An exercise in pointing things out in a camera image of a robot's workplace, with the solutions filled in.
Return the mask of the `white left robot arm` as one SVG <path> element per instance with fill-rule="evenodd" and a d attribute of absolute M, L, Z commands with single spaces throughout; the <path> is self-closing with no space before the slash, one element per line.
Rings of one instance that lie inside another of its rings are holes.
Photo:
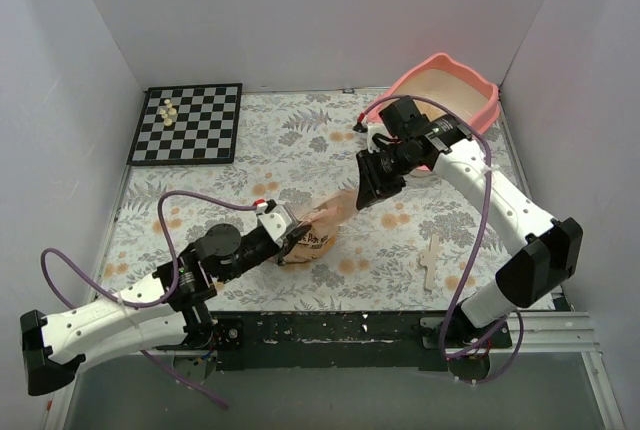
<path fill-rule="evenodd" d="M 216 283 L 242 276 L 263 262 L 287 255 L 310 225 L 263 226 L 246 235 L 230 224 L 211 227 L 168 262 L 116 294 L 58 314 L 38 310 L 20 318 L 27 391 L 41 396 L 70 384 L 84 370 L 154 347 L 200 350 L 222 331 L 206 302 Z"/>

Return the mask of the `beige bag clip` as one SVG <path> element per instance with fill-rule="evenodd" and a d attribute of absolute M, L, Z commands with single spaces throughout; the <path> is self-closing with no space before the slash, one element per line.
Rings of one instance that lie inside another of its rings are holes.
<path fill-rule="evenodd" d="M 432 234 L 428 245 L 419 252 L 419 265 L 425 269 L 424 289 L 432 291 L 435 288 L 435 274 L 440 252 L 440 236 Z"/>

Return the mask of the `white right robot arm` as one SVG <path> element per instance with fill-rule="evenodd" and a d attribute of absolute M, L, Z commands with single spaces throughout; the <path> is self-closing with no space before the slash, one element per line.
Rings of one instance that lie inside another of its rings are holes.
<path fill-rule="evenodd" d="M 571 278 L 583 229 L 573 218 L 558 220 L 522 193 L 493 165 L 484 137 L 451 111 L 434 120 L 420 113 L 421 99 L 391 95 L 378 100 L 386 129 L 375 150 L 357 153 L 356 207 L 371 207 L 399 194 L 405 177 L 426 167 L 452 185 L 481 214 L 477 236 L 492 229 L 509 261 L 470 297 L 456 291 L 439 328 L 440 349 L 470 349 L 489 340 L 513 311 L 527 309 Z"/>

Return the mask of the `pink litter bag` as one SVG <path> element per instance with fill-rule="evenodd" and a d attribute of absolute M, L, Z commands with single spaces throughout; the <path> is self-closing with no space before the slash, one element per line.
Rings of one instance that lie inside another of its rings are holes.
<path fill-rule="evenodd" d="M 296 218 L 311 228 L 287 255 L 272 257 L 271 261 L 283 266 L 324 256 L 334 245 L 340 227 L 358 213 L 357 193 L 356 189 L 340 190 L 327 198 L 291 206 Z"/>

